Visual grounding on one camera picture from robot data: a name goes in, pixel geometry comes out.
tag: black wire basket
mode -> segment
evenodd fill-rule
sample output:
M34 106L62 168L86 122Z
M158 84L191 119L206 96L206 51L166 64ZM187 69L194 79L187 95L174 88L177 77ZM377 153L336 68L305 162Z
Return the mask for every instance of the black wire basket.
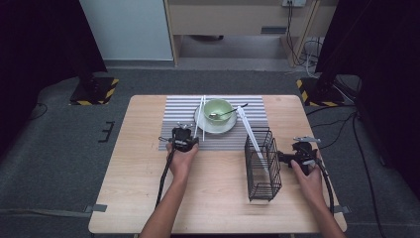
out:
M272 200L281 189L280 162L277 159L275 139L269 128L253 128L260 151L256 150L250 136L245 143L248 197Z

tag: black base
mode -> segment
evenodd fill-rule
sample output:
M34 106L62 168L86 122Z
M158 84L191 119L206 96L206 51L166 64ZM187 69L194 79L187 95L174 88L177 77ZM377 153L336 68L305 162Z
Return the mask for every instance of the black base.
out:
M344 104L345 100L342 94L335 87L331 87L326 93L320 93L316 87L317 80L312 77L303 77L298 80L305 105L337 106Z
M70 97L70 101L105 101L114 77L95 77L94 81L96 83L95 90L89 90L82 81L79 81Z

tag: white panel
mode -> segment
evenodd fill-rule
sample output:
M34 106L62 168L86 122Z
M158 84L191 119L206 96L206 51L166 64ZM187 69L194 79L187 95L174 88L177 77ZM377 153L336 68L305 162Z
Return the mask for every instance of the white panel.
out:
M163 1L80 3L105 60L172 60Z

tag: power outlet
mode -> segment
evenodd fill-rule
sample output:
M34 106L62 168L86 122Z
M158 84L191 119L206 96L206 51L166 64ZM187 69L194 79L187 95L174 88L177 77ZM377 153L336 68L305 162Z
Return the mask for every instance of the power outlet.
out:
M291 4L292 7L304 7L306 5L306 0L283 0L283 7L289 7Z

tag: hand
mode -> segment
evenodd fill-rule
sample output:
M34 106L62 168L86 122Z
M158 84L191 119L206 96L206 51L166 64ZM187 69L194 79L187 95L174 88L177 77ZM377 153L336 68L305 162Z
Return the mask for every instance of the hand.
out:
M166 144L167 154L172 151L172 144ZM198 144L195 144L188 152L175 151L173 154L172 162L170 163L170 171L173 174L173 179L185 179L189 175L189 170L198 152Z
M310 174L306 176L295 161L291 161L291 165L306 200L316 207L326 206L322 193L321 170L319 167L315 166Z

